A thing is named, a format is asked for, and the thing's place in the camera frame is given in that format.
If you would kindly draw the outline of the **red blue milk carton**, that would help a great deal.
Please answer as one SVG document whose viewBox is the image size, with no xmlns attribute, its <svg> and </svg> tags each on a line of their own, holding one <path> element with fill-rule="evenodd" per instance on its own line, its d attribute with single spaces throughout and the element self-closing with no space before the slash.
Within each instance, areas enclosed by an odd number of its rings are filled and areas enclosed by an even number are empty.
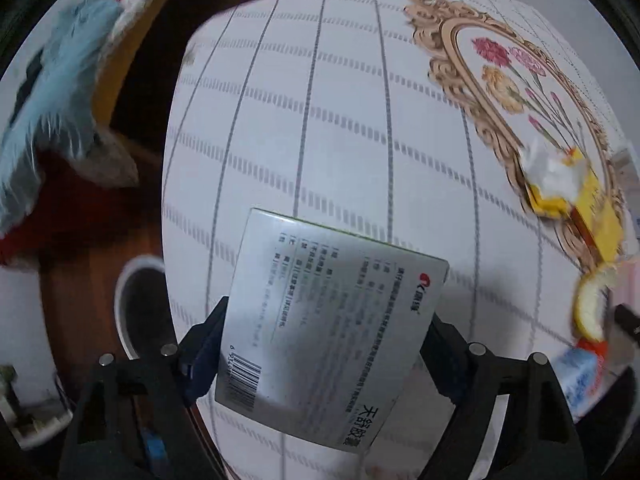
<svg viewBox="0 0 640 480">
<path fill-rule="evenodd" d="M 608 343 L 582 338 L 552 361 L 566 403 L 574 417 L 585 413 L 603 378 Z"/>
</svg>

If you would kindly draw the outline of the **silver grey medicine box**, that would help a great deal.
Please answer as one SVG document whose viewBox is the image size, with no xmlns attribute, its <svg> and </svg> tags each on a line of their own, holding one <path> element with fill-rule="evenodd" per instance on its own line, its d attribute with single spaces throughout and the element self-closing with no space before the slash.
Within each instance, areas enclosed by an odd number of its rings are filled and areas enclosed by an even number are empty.
<svg viewBox="0 0 640 480">
<path fill-rule="evenodd" d="M 253 209 L 224 319 L 216 401 L 360 453 L 404 388 L 447 261 Z"/>
</svg>

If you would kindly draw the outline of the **white round trash bin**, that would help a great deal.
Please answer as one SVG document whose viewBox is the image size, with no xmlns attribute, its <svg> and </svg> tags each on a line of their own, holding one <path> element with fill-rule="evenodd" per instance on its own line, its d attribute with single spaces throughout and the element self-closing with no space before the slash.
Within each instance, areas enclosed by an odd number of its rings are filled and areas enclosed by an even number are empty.
<svg viewBox="0 0 640 480">
<path fill-rule="evenodd" d="M 177 342 L 163 259 L 138 255 L 120 272 L 114 292 L 118 339 L 130 360 L 160 353 Z"/>
</svg>

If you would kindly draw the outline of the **yellow pomelo peel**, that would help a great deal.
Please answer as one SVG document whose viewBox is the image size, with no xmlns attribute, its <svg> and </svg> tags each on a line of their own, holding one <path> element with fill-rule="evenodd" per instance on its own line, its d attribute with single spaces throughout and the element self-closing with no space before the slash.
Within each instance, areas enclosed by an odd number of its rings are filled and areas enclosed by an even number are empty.
<svg viewBox="0 0 640 480">
<path fill-rule="evenodd" d="M 579 280 L 573 301 L 573 320 L 579 335 L 594 344 L 605 341 L 611 292 L 618 282 L 618 266 L 603 263 Z"/>
</svg>

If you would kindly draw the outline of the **yellow tissue pack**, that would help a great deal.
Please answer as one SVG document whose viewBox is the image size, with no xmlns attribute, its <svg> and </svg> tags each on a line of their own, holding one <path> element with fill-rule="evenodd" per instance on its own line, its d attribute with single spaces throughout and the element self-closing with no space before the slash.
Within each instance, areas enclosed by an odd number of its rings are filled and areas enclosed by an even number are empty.
<svg viewBox="0 0 640 480">
<path fill-rule="evenodd" d="M 533 212 L 574 226 L 593 261 L 613 262 L 624 229 L 590 162 L 579 148 L 549 148 L 537 141 L 518 153 L 525 192 Z"/>
</svg>

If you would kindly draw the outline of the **white checked floral tablecloth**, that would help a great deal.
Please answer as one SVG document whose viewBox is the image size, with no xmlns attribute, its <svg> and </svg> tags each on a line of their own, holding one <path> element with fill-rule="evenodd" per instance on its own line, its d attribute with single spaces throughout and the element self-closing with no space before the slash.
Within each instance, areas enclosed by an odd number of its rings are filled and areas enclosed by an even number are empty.
<svg viewBox="0 0 640 480">
<path fill-rule="evenodd" d="M 552 361 L 582 336 L 582 276 L 637 248 L 613 155 L 620 124 L 536 10 L 512 0 L 254 0 L 191 37 L 168 122 L 163 255 L 176 331 L 230 295 L 262 209 L 447 261 L 434 314 L 484 344 L 480 398 L 454 405 L 420 357 L 363 452 L 196 403 L 229 479 L 582 479 L 634 423 L 634 346 L 606 324 L 600 389 L 568 408 Z M 533 142 L 579 148 L 624 237 L 593 261 L 539 217 L 518 163 Z"/>
</svg>

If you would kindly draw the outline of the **light blue fluffy blanket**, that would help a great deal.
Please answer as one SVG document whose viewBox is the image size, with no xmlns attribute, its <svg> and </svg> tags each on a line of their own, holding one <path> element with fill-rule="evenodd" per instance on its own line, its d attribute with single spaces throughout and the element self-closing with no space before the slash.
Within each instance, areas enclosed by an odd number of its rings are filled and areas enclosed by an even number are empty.
<svg viewBox="0 0 640 480">
<path fill-rule="evenodd" d="M 1 136 L 2 235 L 34 209 L 41 185 L 39 151 L 79 162 L 96 146 L 96 72 L 120 14 L 118 0 L 90 0 L 63 12 L 54 26 L 32 91 Z"/>
</svg>

